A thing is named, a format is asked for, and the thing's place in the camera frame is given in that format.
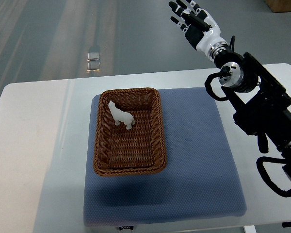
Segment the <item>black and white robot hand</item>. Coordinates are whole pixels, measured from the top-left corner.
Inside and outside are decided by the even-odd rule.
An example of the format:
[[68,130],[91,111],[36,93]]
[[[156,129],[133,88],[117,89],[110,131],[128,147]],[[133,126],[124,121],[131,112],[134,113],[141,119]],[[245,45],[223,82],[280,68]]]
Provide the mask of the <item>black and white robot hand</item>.
[[220,52],[227,50],[228,44],[221,37],[219,26],[196,1],[177,0],[168,5],[175,14],[170,19],[184,32],[185,38],[196,51],[214,61]]

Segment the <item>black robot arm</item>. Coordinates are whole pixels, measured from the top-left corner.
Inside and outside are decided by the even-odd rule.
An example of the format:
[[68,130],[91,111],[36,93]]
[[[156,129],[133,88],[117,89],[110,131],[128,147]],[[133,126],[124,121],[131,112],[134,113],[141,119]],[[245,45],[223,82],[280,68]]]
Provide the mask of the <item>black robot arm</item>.
[[206,91],[213,99],[232,104],[234,122],[247,135],[257,136],[261,153],[268,153],[271,140],[291,163],[291,97],[250,53],[235,53],[234,41],[211,47],[210,56],[220,71],[207,77]]

